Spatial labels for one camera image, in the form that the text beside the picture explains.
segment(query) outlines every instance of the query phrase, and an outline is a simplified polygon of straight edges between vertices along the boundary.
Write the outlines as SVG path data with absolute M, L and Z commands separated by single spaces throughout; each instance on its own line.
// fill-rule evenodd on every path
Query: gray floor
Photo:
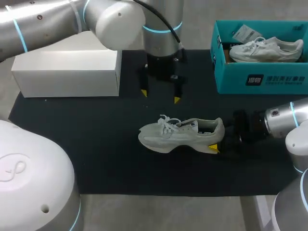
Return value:
M 307 20 L 307 12 L 305 0 L 185 0 L 182 41 L 187 49 L 209 49 L 215 20 Z M 130 49 L 142 49 L 140 41 L 141 36 Z M 12 64 L 13 59 L 0 64 L 1 119 L 8 118 L 19 93 Z M 273 199 L 267 196 L 269 206 Z M 243 203 L 249 198 L 83 195 L 83 200 L 85 231 L 258 230 Z

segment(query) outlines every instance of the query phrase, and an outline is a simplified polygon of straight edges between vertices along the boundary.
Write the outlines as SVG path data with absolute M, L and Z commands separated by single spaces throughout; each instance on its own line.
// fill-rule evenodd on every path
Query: white box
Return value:
M 84 32 L 16 56 L 12 73 L 24 97 L 119 96 L 121 61 Z

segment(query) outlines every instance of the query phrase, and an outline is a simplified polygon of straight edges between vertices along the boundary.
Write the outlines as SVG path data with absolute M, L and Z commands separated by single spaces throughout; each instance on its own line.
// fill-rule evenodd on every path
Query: silver metal arm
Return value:
M 290 131 L 308 120 L 308 98 L 268 109 L 265 112 L 265 125 L 269 134 L 283 138 Z
M 155 7 L 171 24 L 180 37 L 183 23 L 184 0 L 148 0 L 144 1 Z M 166 25 L 152 12 L 144 9 L 146 24 L 143 27 L 144 49 L 156 57 L 173 55 L 179 50 Z
M 0 3 L 0 61 L 88 30 L 85 0 L 5 0 Z
M 180 35 L 184 0 L 144 2 L 157 9 Z M 132 0 L 15 0 L 13 4 L 2 0 L 0 61 L 86 30 L 107 48 L 122 50 L 133 42 L 142 26 L 148 54 L 165 57 L 179 50 L 166 25 Z

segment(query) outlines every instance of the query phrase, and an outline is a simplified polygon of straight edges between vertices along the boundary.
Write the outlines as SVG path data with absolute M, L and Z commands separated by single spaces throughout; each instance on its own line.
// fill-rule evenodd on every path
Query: robot logo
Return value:
M 12 182 L 15 186 L 23 185 L 27 182 L 29 164 L 29 157 L 20 153 L 7 154 L 0 157 L 0 184 Z

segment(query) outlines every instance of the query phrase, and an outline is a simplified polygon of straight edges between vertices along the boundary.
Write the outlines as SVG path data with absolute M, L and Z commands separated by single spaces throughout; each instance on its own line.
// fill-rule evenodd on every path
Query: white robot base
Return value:
M 0 120 L 0 231 L 82 231 L 73 165 L 56 143 Z

